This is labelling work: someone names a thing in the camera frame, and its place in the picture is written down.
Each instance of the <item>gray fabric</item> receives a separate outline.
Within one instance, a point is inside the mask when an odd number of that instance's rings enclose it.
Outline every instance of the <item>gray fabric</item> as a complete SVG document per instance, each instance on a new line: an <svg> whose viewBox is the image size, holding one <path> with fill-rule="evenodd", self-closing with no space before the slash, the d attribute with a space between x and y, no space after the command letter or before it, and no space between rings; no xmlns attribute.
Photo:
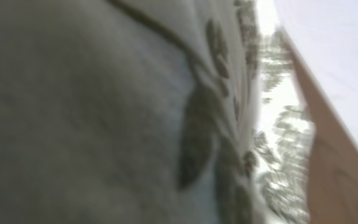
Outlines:
<svg viewBox="0 0 358 224"><path fill-rule="evenodd" d="M200 60L195 72L186 50L117 2L176 34ZM216 182L222 139L241 163L253 121L237 8L221 0L0 0L0 223L250 222L251 206L233 218L233 186ZM209 21L226 37L228 79L211 58ZM179 189L186 110L205 89L219 101L210 155ZM230 164L218 164L238 181ZM249 181L239 182L251 200Z"/></svg>

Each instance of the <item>fabric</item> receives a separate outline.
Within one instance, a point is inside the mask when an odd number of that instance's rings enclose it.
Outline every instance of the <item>fabric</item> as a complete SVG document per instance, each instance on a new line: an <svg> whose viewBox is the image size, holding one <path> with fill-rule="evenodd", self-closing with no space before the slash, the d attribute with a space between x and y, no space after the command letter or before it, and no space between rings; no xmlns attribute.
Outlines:
<svg viewBox="0 0 358 224"><path fill-rule="evenodd" d="M262 223L252 13L0 0L0 223Z"/></svg>

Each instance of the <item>leaf pattern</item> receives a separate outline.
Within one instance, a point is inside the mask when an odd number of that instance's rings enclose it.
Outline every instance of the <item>leaf pattern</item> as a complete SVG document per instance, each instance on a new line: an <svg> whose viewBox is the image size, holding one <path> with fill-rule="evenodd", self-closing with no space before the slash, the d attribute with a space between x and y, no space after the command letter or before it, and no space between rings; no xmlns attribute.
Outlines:
<svg viewBox="0 0 358 224"><path fill-rule="evenodd" d="M201 57L170 29L167 29L159 22L145 15L142 11L131 7L121 0L107 1L133 18L133 20L153 30L166 41L181 49L185 53L189 69L195 79L195 89L190 94L184 110L178 169L178 189L187 189L201 177L212 155L213 138L217 137L220 139L221 146L214 167L214 176L215 196L221 223L250 223L250 198L246 189L240 186L236 180L237 176L243 175L243 167L236 147L231 142L234 139L234 135L230 122L228 122L228 118L223 112L220 96L201 81L196 66L202 68L207 76L213 79L213 83L221 91L221 96L223 97L229 95L229 90L225 83L219 77L216 78ZM229 78L229 70L227 68L228 47L221 26L218 22L209 20L205 32L214 67L220 77L227 79ZM238 119L239 105L236 100L234 106L236 118ZM230 140L219 132L217 126L218 119L223 121L224 125L227 126ZM248 160L250 164L253 164L251 157Z"/></svg>
<svg viewBox="0 0 358 224"><path fill-rule="evenodd" d="M269 104L271 101L272 101L272 99L270 97L263 98L263 102L264 102L265 105Z"/></svg>
<svg viewBox="0 0 358 224"><path fill-rule="evenodd" d="M244 161L244 170L246 172L246 176L248 178L251 177L252 173L254 172L255 166L258 164L258 160L252 151L247 151L243 157Z"/></svg>
<svg viewBox="0 0 358 224"><path fill-rule="evenodd" d="M297 106L286 106L279 114L275 127L281 130L276 151L280 157L268 147L265 134L257 134L254 138L255 151L263 158L269 171L258 178L269 209L277 216L293 224L307 224L309 221L305 182L307 180L307 153L303 149L309 143L310 134L294 131L292 119L302 120L304 117Z"/></svg>
<svg viewBox="0 0 358 224"><path fill-rule="evenodd" d="M241 171L241 163L238 154L231 142L222 137L221 148L218 154L218 161L215 167L215 195L218 201L218 212L221 223L235 224L238 217L241 217L243 206L237 207L237 181L236 171Z"/></svg>
<svg viewBox="0 0 358 224"><path fill-rule="evenodd" d="M259 64L259 31L255 16L255 2L252 0L239 0L235 1L234 5L238 7L236 12L237 22L246 52L246 75L253 80L257 76Z"/></svg>
<svg viewBox="0 0 358 224"><path fill-rule="evenodd" d="M218 99L208 87L197 85L185 108L179 168L179 189L185 189L202 173L211 157L212 137L216 134L213 111Z"/></svg>
<svg viewBox="0 0 358 224"><path fill-rule="evenodd" d="M208 21L206 25L206 39L216 71L223 78L229 78L229 71L227 69L227 54L229 51L219 23L213 20Z"/></svg>

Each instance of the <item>wooden edge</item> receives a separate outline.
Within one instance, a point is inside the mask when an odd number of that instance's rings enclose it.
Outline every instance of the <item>wooden edge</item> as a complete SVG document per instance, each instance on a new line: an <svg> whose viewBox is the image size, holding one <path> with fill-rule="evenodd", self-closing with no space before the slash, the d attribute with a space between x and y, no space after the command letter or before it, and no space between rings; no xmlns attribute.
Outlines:
<svg viewBox="0 0 358 224"><path fill-rule="evenodd" d="M316 135L310 155L311 223L358 223L358 150L313 80L311 70L282 30Z"/></svg>

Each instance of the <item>printed leaf design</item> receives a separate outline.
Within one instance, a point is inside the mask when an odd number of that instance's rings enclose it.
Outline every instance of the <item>printed leaf design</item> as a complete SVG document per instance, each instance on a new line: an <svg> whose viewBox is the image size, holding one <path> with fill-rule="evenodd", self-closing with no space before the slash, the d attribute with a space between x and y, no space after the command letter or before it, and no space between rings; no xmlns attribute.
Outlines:
<svg viewBox="0 0 358 224"><path fill-rule="evenodd" d="M279 86L293 70L289 52L282 47L280 32L264 36L260 41L260 72L264 77L264 92L271 92Z"/></svg>
<svg viewBox="0 0 358 224"><path fill-rule="evenodd" d="M287 223L309 222L305 186L308 175L308 153L310 133L298 130L296 122L307 120L307 109L285 106L275 123L280 135L276 142L278 156L269 148L264 133L254 138L254 150L259 153L269 171L258 179L262 195L269 209Z"/></svg>
<svg viewBox="0 0 358 224"><path fill-rule="evenodd" d="M213 91L200 84L187 102L178 178L181 190L197 180L211 157L212 137L216 133L213 116L218 103Z"/></svg>
<svg viewBox="0 0 358 224"><path fill-rule="evenodd" d="M252 173L254 172L258 160L252 151L247 151L243 157L243 160L244 160L244 170L246 172L246 176L250 178Z"/></svg>
<svg viewBox="0 0 358 224"><path fill-rule="evenodd" d="M272 101L272 99L269 98L269 97L263 98L263 102L264 102L265 105L266 105L266 104L269 104L271 101Z"/></svg>
<svg viewBox="0 0 358 224"><path fill-rule="evenodd" d="M223 78L229 78L229 71L226 66L229 51L221 26L217 22L208 21L206 25L206 39L216 71Z"/></svg>
<svg viewBox="0 0 358 224"><path fill-rule="evenodd" d="M236 215L236 176L241 169L239 157L231 142L222 137L218 161L215 167L215 195L221 223L235 224Z"/></svg>
<svg viewBox="0 0 358 224"><path fill-rule="evenodd" d="M236 12L239 24L242 45L246 52L246 75L249 80L257 76L259 66L259 31L255 16L254 1L235 1L238 7Z"/></svg>

